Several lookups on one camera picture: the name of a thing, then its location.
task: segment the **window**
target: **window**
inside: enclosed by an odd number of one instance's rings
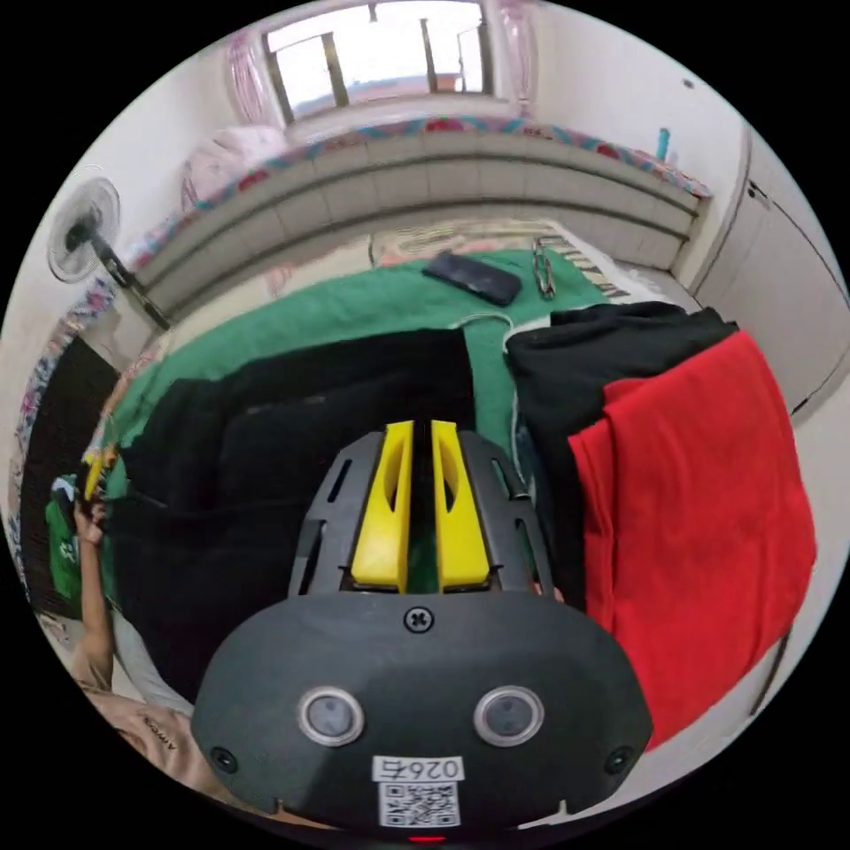
[[[474,0],[382,0],[300,20],[264,42],[287,124],[385,98],[492,94]]]

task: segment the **black phone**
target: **black phone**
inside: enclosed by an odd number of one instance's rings
[[[520,294],[522,288],[519,275],[488,266],[480,259],[460,257],[451,251],[438,253],[422,269],[422,273],[466,290],[499,307],[507,307]]]

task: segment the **label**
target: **label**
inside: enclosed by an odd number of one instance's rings
[[[381,826],[444,829],[460,826],[456,782],[379,782]]]
[[[463,758],[406,759],[399,756],[372,757],[373,782],[462,782]]]
[[[445,829],[460,826],[458,782],[463,759],[408,759],[376,755],[372,781],[378,784],[381,826]]]

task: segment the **qr code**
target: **qr code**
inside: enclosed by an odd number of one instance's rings
[[[381,826],[460,825],[456,782],[380,783]]]

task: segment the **cabinet door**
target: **cabinet door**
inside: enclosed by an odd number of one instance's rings
[[[751,129],[751,140],[748,176],[806,234],[833,275],[846,286],[830,241],[797,182],[773,149],[753,129]]]
[[[850,344],[850,305],[831,270],[753,185],[696,297],[755,339],[789,410],[817,391]]]

